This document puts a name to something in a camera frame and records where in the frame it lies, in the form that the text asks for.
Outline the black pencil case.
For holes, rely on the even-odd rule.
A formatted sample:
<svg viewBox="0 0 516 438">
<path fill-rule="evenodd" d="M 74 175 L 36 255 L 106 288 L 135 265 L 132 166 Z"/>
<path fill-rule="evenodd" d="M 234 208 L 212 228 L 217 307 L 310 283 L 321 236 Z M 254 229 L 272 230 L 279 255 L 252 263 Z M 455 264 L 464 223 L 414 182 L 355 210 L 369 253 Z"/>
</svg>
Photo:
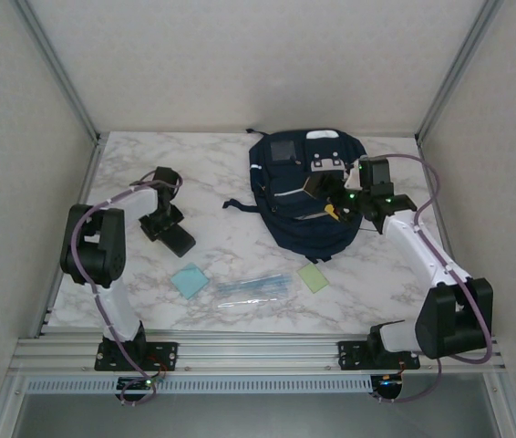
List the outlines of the black pencil case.
<svg viewBox="0 0 516 438">
<path fill-rule="evenodd" d="M 177 257 L 185 256 L 196 244 L 194 237 L 178 224 L 161 231 L 158 239 Z"/>
</svg>

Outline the navy blue backpack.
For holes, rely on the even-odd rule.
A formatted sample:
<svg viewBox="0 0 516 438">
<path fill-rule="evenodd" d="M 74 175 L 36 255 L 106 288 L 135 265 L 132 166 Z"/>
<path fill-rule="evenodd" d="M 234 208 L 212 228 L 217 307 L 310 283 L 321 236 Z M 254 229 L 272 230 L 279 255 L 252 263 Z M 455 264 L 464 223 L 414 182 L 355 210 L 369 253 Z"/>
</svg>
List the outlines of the navy blue backpack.
<svg viewBox="0 0 516 438">
<path fill-rule="evenodd" d="M 361 141 L 341 130 L 264 132 L 249 150 L 255 204 L 231 199 L 222 207 L 259 214 L 280 247 L 314 264 L 327 262 L 354 241 L 363 216 L 353 214 L 346 223 L 336 220 L 325 211 L 327 201 L 304 192 L 304 183 L 324 171 L 343 178 L 346 166 L 365 154 Z"/>
</svg>

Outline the blue sticky note pad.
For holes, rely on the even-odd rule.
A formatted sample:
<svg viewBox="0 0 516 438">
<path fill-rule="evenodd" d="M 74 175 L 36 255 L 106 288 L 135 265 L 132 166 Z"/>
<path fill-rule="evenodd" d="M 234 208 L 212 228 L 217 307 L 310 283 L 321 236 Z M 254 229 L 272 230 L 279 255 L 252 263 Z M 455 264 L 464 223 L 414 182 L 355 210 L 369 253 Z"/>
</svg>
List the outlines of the blue sticky note pad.
<svg viewBox="0 0 516 438">
<path fill-rule="evenodd" d="M 173 275 L 170 281 L 186 299 L 191 299 L 209 284 L 207 276 L 193 263 Z"/>
</svg>

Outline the green sticky note pad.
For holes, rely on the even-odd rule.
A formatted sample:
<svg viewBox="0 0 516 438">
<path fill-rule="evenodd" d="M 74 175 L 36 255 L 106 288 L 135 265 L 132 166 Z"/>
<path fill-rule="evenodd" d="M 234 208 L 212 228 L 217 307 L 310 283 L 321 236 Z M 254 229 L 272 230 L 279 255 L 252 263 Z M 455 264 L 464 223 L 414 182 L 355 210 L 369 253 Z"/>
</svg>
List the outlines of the green sticky note pad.
<svg viewBox="0 0 516 438">
<path fill-rule="evenodd" d="M 317 293 L 329 285 L 328 280 L 315 264 L 301 267 L 297 274 L 312 293 Z"/>
</svg>

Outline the clear pack of blue pens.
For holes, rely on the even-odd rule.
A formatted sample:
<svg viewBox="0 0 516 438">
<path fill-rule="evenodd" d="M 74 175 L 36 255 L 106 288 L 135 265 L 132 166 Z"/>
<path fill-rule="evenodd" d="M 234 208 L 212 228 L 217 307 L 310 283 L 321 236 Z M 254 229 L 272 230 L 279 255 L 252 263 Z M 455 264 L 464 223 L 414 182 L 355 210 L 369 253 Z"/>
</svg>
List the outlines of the clear pack of blue pens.
<svg viewBox="0 0 516 438">
<path fill-rule="evenodd" d="M 290 292 L 294 279 L 290 274 L 269 274 L 220 283 L 216 290 L 226 296 L 248 294 L 252 296 L 284 296 Z"/>
</svg>

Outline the clear plastic sleeve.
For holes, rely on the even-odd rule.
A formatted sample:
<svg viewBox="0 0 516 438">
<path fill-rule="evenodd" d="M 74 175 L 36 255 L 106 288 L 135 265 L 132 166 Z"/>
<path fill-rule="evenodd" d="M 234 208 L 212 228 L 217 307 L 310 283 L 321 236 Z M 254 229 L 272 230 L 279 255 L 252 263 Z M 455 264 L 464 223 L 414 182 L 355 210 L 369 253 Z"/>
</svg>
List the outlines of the clear plastic sleeve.
<svg viewBox="0 0 516 438">
<path fill-rule="evenodd" d="M 250 305 L 262 305 L 266 303 L 274 303 L 284 301 L 278 297 L 258 297 L 258 298 L 250 298 L 245 300 L 238 301 L 228 301 L 218 304 L 217 308 L 235 308 L 240 306 L 250 306 Z"/>
</svg>

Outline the aluminium side rail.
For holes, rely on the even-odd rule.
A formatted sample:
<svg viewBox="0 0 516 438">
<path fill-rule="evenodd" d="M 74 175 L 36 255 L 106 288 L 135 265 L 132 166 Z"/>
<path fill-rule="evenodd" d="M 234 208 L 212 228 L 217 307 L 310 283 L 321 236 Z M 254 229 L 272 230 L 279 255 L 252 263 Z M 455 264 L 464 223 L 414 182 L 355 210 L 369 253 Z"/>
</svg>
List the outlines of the aluminium side rail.
<svg viewBox="0 0 516 438">
<path fill-rule="evenodd" d="M 448 275 L 452 279 L 453 283 L 456 284 L 461 290 L 461 295 L 464 297 L 463 308 L 471 309 L 472 315 L 477 321 L 478 327 L 481 328 L 482 315 L 473 295 L 470 293 L 470 290 L 467 287 L 466 280 L 468 278 L 466 276 L 460 276 L 459 266 L 456 264 L 456 262 L 451 257 L 448 257 L 448 254 L 442 246 L 433 244 L 433 238 L 428 236 L 428 231 L 424 231 L 424 228 L 420 224 L 421 215 L 434 202 L 437 201 L 440 192 L 440 181 L 438 172 L 431 164 L 426 161 L 420 146 L 418 146 L 418 159 L 426 176 L 429 198 L 418 208 L 414 215 L 415 230 L 421 241 L 424 243 L 425 247 L 431 253 L 432 257 L 437 261 L 437 264 L 439 265 L 439 271 L 442 271 L 444 274 Z"/>
<path fill-rule="evenodd" d="M 78 203 L 83 203 L 88 198 L 92 184 L 98 171 L 98 166 L 100 164 L 103 151 L 108 142 L 109 134 L 110 132 L 104 132 L 98 135 L 98 141 L 95 143 L 93 151 L 90 155 L 88 167 L 84 174 L 84 179 L 82 181 L 80 192 L 77 197 Z M 59 264 L 59 254 L 60 252 L 57 252 L 55 270 L 51 278 L 49 288 L 46 292 L 46 297 L 43 299 L 42 304 L 39 307 L 38 316 L 36 317 L 36 320 L 34 322 L 33 330 L 29 334 L 31 339 L 37 339 L 42 336 L 43 327 L 48 322 L 49 316 L 52 312 L 52 308 L 57 299 L 57 293 L 63 278 L 63 272 L 61 271 Z"/>
</svg>

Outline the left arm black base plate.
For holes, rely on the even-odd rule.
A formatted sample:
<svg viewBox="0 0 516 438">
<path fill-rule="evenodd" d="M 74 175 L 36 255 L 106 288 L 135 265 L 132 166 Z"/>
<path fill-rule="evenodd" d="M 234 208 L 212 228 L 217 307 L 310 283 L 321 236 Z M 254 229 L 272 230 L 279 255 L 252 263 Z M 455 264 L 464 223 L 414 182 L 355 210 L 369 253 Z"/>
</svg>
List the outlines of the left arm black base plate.
<svg viewBox="0 0 516 438">
<path fill-rule="evenodd" d="M 179 347 L 176 342 L 132 341 L 124 342 L 123 347 L 141 370 L 175 370 Z M 125 358 L 116 342 L 103 339 L 98 345 L 94 370 L 134 371 L 136 368 Z"/>
</svg>

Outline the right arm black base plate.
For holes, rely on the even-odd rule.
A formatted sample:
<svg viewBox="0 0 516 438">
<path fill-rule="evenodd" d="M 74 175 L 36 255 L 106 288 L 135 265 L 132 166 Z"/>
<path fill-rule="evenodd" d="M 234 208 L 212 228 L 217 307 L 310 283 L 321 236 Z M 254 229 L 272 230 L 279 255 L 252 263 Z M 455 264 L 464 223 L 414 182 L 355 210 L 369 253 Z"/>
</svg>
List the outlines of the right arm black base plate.
<svg viewBox="0 0 516 438">
<path fill-rule="evenodd" d="M 410 351 L 389 352 L 372 341 L 339 341 L 341 370 L 418 370 L 420 362 Z"/>
</svg>

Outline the aluminium frame post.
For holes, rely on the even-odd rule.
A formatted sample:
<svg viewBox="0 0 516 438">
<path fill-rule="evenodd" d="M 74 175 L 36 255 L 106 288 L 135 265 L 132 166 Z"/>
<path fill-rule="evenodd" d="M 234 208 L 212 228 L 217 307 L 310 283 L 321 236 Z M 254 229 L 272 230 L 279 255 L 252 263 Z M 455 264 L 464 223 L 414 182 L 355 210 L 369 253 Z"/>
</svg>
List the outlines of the aluminium frame post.
<svg viewBox="0 0 516 438">
<path fill-rule="evenodd" d="M 441 81 L 435 97 L 430 102 L 419 127 L 415 133 L 417 146 L 422 147 L 429 134 L 436 126 L 440 115 L 445 109 L 455 88 L 462 79 L 465 70 L 475 53 L 477 52 L 482 39 L 486 36 L 495 16 L 500 11 L 505 0 L 484 0 L 476 14 L 469 31 L 462 40 L 459 49 L 453 58 L 449 69 Z"/>
<path fill-rule="evenodd" d="M 8 0 L 8 3 L 18 14 L 21 22 L 26 28 L 26 31 L 32 38 L 38 53 L 46 63 L 54 81 L 60 88 L 69 107 L 72 109 L 72 112 L 83 127 L 88 138 L 93 144 L 97 144 L 100 138 L 100 133 L 88 115 L 88 111 L 82 102 L 76 87 L 69 77 L 54 45 L 50 41 L 46 30 L 41 24 L 34 7 L 31 5 L 29 0 Z"/>
</svg>

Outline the aluminium mounting rail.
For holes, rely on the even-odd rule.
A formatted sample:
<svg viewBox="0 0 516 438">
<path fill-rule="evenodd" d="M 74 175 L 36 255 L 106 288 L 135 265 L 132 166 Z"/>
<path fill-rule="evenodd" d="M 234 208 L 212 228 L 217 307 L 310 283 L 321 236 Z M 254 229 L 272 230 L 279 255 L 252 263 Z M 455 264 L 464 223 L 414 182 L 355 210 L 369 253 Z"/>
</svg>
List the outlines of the aluminium mounting rail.
<svg viewBox="0 0 516 438">
<path fill-rule="evenodd" d="M 341 340 L 357 335 L 153 331 L 152 341 L 176 342 L 181 375 L 331 375 L 338 374 Z M 10 360 L 10 375 L 93 374 L 100 335 L 48 333 L 21 339 Z"/>
</svg>

